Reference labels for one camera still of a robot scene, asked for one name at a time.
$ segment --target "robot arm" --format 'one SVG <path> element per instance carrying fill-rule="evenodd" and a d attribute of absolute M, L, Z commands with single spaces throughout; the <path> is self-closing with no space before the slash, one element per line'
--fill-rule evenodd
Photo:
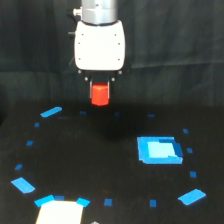
<path fill-rule="evenodd" d="M 74 41 L 74 58 L 79 73 L 112 71 L 121 74 L 125 61 L 125 35 L 123 24 L 118 20 L 117 0 L 82 0 L 80 9 L 73 9 L 72 13 L 81 17 Z M 92 84 L 92 81 L 91 78 L 90 97 L 93 99 L 97 84 Z M 104 87 L 108 87 L 104 88 L 104 93 L 108 93 L 105 102 L 109 102 L 110 81 L 104 83 Z"/>

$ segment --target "white object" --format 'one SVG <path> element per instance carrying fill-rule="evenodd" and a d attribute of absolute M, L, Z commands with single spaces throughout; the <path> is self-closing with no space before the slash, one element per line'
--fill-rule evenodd
<path fill-rule="evenodd" d="M 82 19 L 82 7 L 80 7 L 80 9 L 73 9 L 73 15 L 81 16 L 81 19 Z"/>
<path fill-rule="evenodd" d="M 80 224 L 83 206 L 70 201 L 51 201 L 41 206 L 36 224 Z"/>
<path fill-rule="evenodd" d="M 81 70 L 117 71 L 124 65 L 125 35 L 122 22 L 90 26 L 78 22 L 75 38 L 75 63 Z"/>
<path fill-rule="evenodd" d="M 148 142 L 150 158 L 177 157 L 172 143 Z"/>

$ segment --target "blue tape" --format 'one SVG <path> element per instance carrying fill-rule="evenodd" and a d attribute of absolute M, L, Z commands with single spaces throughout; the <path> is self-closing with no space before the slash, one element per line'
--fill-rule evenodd
<path fill-rule="evenodd" d="M 22 191 L 24 194 L 31 193 L 35 190 L 35 188 L 29 184 L 26 180 L 24 180 L 22 177 L 19 179 L 11 181 L 11 183 L 17 187 L 20 191 Z"/>
<path fill-rule="evenodd" d="M 65 196 L 54 196 L 54 200 L 56 200 L 56 201 L 64 201 L 65 200 Z"/>
<path fill-rule="evenodd" d="M 193 153 L 192 148 L 187 148 L 187 152 L 188 152 L 188 153 Z"/>
<path fill-rule="evenodd" d="M 112 199 L 109 199 L 109 198 L 107 198 L 107 199 L 105 199 L 105 201 L 104 201 L 104 205 L 105 206 L 112 206 Z"/>
<path fill-rule="evenodd" d="M 86 207 L 90 201 L 86 200 L 86 199 L 83 199 L 83 198 L 79 198 L 77 201 L 76 201 L 77 204 L 79 205 L 82 205 L 83 207 Z"/>
<path fill-rule="evenodd" d="M 181 197 L 178 198 L 178 200 L 182 201 L 185 205 L 190 205 L 201 198 L 204 198 L 206 194 L 198 189 L 195 189 Z"/>
<path fill-rule="evenodd" d="M 44 113 L 42 113 L 42 114 L 40 114 L 42 117 L 49 117 L 49 116 L 51 116 L 51 115 L 53 115 L 53 114 L 56 114 L 56 113 L 58 113 L 59 111 L 62 111 L 62 108 L 61 107 L 55 107 L 55 108 L 53 108 L 53 109 L 51 109 L 51 110 L 48 110 L 48 111 L 46 111 L 46 112 L 44 112 Z"/>
<path fill-rule="evenodd" d="M 148 114 L 148 117 L 155 117 L 155 114 Z"/>
<path fill-rule="evenodd" d="M 18 164 L 16 167 L 15 167 L 15 170 L 20 170 L 22 168 L 22 164 Z"/>
<path fill-rule="evenodd" d="M 26 145 L 27 145 L 27 146 L 31 146 L 31 145 L 33 145 L 33 141 L 28 141 L 28 142 L 26 143 Z"/>
<path fill-rule="evenodd" d="M 43 204 L 50 202 L 50 201 L 54 201 L 53 195 L 49 195 L 47 197 L 38 199 L 38 200 L 34 201 L 34 203 L 37 205 L 37 207 L 41 207 Z"/>
<path fill-rule="evenodd" d="M 180 146 L 179 143 L 174 142 L 173 143 L 173 148 L 174 148 L 175 154 L 177 156 L 180 156 L 180 157 L 183 156 L 183 151 L 182 151 L 181 146 Z"/>
<path fill-rule="evenodd" d="M 80 111 L 80 115 L 87 115 L 86 111 Z"/>
<path fill-rule="evenodd" d="M 189 134 L 188 129 L 183 129 L 184 134 Z"/>
<path fill-rule="evenodd" d="M 150 200 L 150 203 L 149 203 L 150 207 L 156 207 L 156 200 Z"/>
<path fill-rule="evenodd" d="M 35 128 L 39 128 L 39 127 L 40 127 L 40 123 L 35 123 L 35 124 L 34 124 L 34 127 L 35 127 Z"/>
<path fill-rule="evenodd" d="M 139 160 L 146 164 L 182 164 L 183 158 L 168 156 L 167 158 L 150 158 L 148 142 L 174 141 L 174 137 L 138 137 Z"/>
<path fill-rule="evenodd" d="M 195 171 L 190 171 L 190 176 L 193 178 L 197 178 L 197 173 Z"/>

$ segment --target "white square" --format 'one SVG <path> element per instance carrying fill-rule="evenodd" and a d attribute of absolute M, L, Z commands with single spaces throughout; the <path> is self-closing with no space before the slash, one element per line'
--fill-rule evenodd
<path fill-rule="evenodd" d="M 51 201 L 41 206 L 36 224 L 80 224 L 83 206 L 70 201 Z"/>
<path fill-rule="evenodd" d="M 150 158 L 177 157 L 172 143 L 148 142 Z"/>

